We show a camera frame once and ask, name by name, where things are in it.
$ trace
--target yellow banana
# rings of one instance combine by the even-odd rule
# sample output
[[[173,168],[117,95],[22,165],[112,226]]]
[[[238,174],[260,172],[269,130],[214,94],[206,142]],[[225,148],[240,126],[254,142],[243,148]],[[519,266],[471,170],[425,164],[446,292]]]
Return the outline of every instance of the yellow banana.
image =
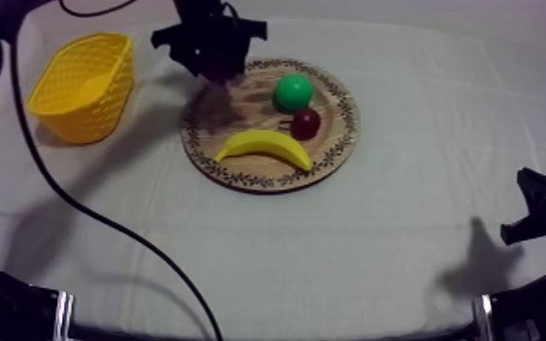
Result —
[[[311,170],[312,164],[309,155],[296,140],[281,132],[256,129],[238,132],[229,137],[214,161],[221,162],[227,156],[239,156],[253,152],[273,154],[302,170]]]

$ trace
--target wooden plate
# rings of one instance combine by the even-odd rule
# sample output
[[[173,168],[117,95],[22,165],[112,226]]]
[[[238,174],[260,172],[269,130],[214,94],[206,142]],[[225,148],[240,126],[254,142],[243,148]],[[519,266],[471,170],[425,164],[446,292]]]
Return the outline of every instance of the wooden plate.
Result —
[[[278,81],[287,73],[303,73],[314,84],[310,107],[322,119],[317,136],[302,141],[313,161],[311,171],[292,167],[268,155],[213,160],[228,137],[247,129],[280,132],[292,116],[278,112],[272,101]],[[294,59],[257,59],[243,79],[206,86],[187,106],[181,139],[190,160],[209,178],[235,190],[276,193],[297,190],[323,180],[347,160],[357,141],[359,113],[345,86],[324,70]]]

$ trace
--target plastic basket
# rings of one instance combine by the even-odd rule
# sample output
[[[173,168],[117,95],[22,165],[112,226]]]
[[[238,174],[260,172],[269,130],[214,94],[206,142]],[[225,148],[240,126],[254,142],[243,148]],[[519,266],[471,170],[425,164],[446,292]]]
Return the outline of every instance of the plastic basket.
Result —
[[[91,143],[114,131],[132,86],[131,39],[116,33],[87,35],[55,54],[27,110],[60,139]]]

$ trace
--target wire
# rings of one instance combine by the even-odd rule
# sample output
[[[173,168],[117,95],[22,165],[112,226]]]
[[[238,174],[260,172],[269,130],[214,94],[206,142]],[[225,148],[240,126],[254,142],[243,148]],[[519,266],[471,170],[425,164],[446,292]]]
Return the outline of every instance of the wire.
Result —
[[[211,312],[210,306],[205,301],[205,298],[203,298],[203,295],[199,292],[195,284],[192,283],[192,280],[190,280],[190,278],[184,273],[184,271],[169,256],[167,256],[163,251],[161,251],[154,244],[152,244],[151,242],[149,242],[147,239],[140,236],[139,234],[133,232],[130,229],[125,228],[123,225],[119,224],[118,222],[112,219],[109,219],[107,217],[104,217],[100,213],[97,213],[96,211],[84,206],[82,203],[78,202],[76,199],[70,196],[65,190],[63,190],[63,188],[55,181],[55,179],[53,178],[49,170],[44,165],[43,159],[41,158],[40,154],[38,153],[38,150],[36,149],[36,146],[34,144],[34,139],[32,138],[32,134],[30,133],[30,129],[27,124],[27,119],[25,118],[25,111],[24,111],[24,106],[22,101],[23,96],[21,94],[21,88],[19,86],[19,65],[18,65],[17,49],[18,49],[17,38],[15,38],[15,40],[11,42],[11,84],[13,88],[13,99],[15,101],[15,110],[17,114],[17,120],[19,121],[21,132],[24,135],[27,149],[30,151],[30,154],[32,155],[32,158],[34,159],[34,163],[36,164],[36,167],[38,168],[40,173],[43,175],[48,185],[65,202],[70,204],[70,206],[79,210],[81,213],[101,222],[102,224],[107,225],[108,227],[115,229],[121,232],[122,234],[124,234],[125,236],[137,241],[138,243],[142,244],[145,248],[152,251],[152,253],[157,255],[159,258],[161,258],[168,266],[170,266],[171,269],[173,269],[173,271],[176,272],[176,274],[178,274],[178,276],[184,281],[187,287],[189,287],[190,291],[195,296],[195,298],[197,298],[201,307],[205,311],[205,314],[207,315],[208,320],[211,323],[211,327],[213,328],[214,334],[216,335],[216,340],[224,341],[224,338],[222,337],[222,333],[220,332],[220,328],[218,326],[218,322],[216,321],[214,314]]]
[[[113,7],[107,8],[107,9],[103,9],[101,11],[90,12],[90,13],[80,13],[80,12],[74,11],[73,9],[68,7],[68,5],[65,4],[65,0],[59,0],[59,6],[62,7],[64,12],[66,12],[67,14],[69,14],[71,16],[77,16],[79,18],[93,18],[95,16],[108,15],[108,14],[110,14],[112,12],[122,10],[123,8],[127,7],[128,5],[133,4],[136,1],[138,1],[138,0],[127,0],[122,4],[118,4],[116,6],[113,6]]]

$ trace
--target white tablecloth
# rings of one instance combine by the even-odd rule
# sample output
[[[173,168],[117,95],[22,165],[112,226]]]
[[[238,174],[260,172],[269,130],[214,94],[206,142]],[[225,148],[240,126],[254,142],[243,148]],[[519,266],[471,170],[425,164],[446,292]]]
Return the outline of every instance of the white tablecloth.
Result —
[[[34,129],[80,201],[142,234],[194,279],[228,338],[402,334],[460,324],[469,301],[546,274],[546,239],[506,248],[526,213],[516,171],[546,173],[546,53],[405,26],[271,20],[251,56],[338,77],[361,112],[348,162],[279,196],[226,190],[184,154],[179,112],[199,89],[134,38],[136,86],[117,131],[87,147]],[[43,47],[42,59],[71,37]],[[31,91],[36,73],[23,74]],[[61,202],[37,173],[0,93],[0,268],[78,297],[77,319],[201,336],[194,297],[135,242]]]

